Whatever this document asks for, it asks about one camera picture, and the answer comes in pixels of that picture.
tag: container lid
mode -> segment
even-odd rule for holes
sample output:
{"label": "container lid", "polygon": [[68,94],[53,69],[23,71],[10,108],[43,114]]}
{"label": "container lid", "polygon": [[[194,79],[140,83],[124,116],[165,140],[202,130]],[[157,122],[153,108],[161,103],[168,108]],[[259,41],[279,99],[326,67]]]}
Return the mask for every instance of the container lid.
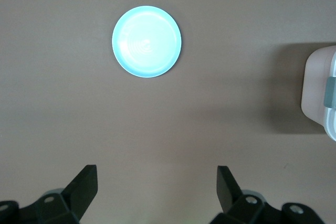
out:
{"label": "container lid", "polygon": [[118,20],[112,48],[119,64],[138,77],[167,72],[181,51],[181,33],[175,20],[154,6],[139,6]]}
{"label": "container lid", "polygon": [[330,74],[324,94],[324,129],[336,141],[336,52],[334,53]]}

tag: black plastic bracket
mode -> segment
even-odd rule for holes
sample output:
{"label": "black plastic bracket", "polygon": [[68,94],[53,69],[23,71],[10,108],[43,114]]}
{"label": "black plastic bracket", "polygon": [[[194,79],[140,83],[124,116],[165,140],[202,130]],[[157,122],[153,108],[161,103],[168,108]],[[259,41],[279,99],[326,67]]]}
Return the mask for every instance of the black plastic bracket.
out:
{"label": "black plastic bracket", "polygon": [[211,224],[324,224],[306,205],[286,203],[278,210],[255,195],[244,194],[227,166],[217,169],[217,195],[223,213]]}
{"label": "black plastic bracket", "polygon": [[44,195],[22,209],[16,201],[1,201],[0,224],[78,224],[97,191],[97,167],[87,165],[60,194]]}

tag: light blue plate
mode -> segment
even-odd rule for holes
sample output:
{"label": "light blue plate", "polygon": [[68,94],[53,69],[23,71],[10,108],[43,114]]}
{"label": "light blue plate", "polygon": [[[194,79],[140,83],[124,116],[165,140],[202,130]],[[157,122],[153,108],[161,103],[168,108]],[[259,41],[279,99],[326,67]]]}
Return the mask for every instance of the light blue plate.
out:
{"label": "light blue plate", "polygon": [[164,10],[139,6],[118,20],[112,34],[112,48],[119,64],[138,77],[166,73],[181,52],[181,33]]}

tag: white container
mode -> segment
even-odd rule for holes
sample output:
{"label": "white container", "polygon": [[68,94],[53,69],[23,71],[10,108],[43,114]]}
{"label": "white container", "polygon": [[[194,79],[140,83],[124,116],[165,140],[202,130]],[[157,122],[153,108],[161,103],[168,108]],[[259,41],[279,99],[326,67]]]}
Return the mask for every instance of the white container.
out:
{"label": "white container", "polygon": [[302,111],[323,125],[326,133],[336,141],[336,46],[313,52],[307,60],[304,75]]}

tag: plate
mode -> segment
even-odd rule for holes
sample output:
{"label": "plate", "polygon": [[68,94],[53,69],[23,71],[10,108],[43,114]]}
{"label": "plate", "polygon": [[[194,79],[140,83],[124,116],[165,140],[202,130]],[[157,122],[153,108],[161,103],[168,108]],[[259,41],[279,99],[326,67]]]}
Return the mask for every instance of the plate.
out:
{"label": "plate", "polygon": [[112,48],[119,64],[144,78],[166,73],[181,52],[181,33],[175,20],[154,6],[139,6],[118,20]]}

